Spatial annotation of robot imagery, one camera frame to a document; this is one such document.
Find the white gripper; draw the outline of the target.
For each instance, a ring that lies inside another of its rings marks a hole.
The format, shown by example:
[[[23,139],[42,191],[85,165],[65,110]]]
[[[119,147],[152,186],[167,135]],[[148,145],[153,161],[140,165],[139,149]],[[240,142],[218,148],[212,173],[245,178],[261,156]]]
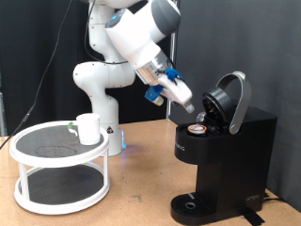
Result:
[[[189,114],[195,110],[195,107],[190,103],[192,92],[182,80],[176,78],[172,82],[166,75],[161,75],[158,82],[163,87],[161,94],[171,100],[173,105],[184,105]]]

